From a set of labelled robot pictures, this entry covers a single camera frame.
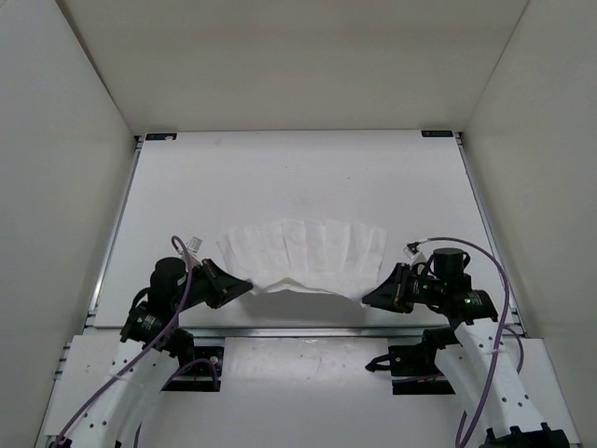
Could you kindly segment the white pleated skirt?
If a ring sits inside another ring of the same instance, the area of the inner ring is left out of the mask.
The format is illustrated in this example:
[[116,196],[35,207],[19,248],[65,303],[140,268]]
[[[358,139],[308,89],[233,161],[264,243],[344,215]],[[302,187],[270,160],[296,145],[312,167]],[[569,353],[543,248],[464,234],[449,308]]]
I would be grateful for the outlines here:
[[229,229],[218,241],[226,271],[251,293],[289,290],[361,301],[380,283],[387,232],[358,222],[282,219]]

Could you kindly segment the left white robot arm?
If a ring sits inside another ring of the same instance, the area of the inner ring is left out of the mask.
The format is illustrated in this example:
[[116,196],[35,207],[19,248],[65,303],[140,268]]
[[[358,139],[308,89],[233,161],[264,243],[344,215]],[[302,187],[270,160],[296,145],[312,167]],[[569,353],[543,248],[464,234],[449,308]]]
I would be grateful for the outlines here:
[[75,411],[54,447],[133,447],[144,416],[166,384],[198,363],[193,335],[179,325],[187,309],[217,310],[253,285],[212,260],[156,262],[123,325],[104,383]]

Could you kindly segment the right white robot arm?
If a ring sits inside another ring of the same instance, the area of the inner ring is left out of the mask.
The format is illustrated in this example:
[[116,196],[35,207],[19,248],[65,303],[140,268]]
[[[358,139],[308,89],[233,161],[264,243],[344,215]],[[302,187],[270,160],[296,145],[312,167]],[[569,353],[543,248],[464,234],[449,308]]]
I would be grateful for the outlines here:
[[431,384],[442,379],[463,403],[455,446],[464,447],[476,429],[485,447],[567,447],[565,432],[553,429],[536,409],[521,378],[519,362],[505,351],[506,314],[490,295],[475,289],[466,272],[470,256],[442,247],[426,261],[398,263],[362,302],[408,314],[421,304],[443,315],[445,327],[427,329],[415,345],[392,346],[373,358],[367,371],[389,371],[394,385]]

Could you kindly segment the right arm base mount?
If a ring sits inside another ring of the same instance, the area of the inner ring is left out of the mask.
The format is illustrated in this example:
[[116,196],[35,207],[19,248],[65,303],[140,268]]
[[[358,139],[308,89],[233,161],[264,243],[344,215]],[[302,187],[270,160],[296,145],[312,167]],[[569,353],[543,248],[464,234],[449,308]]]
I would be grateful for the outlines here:
[[389,372],[394,396],[455,394],[422,343],[389,345],[387,352],[374,357],[365,369],[371,373]]

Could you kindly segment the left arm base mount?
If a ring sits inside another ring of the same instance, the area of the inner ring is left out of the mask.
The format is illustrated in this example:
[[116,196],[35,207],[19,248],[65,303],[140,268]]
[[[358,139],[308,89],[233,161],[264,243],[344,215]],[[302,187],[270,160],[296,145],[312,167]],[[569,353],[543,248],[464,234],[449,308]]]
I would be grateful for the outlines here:
[[220,392],[224,355],[224,338],[195,337],[193,347],[178,360],[178,369],[167,380],[162,390],[164,392]]

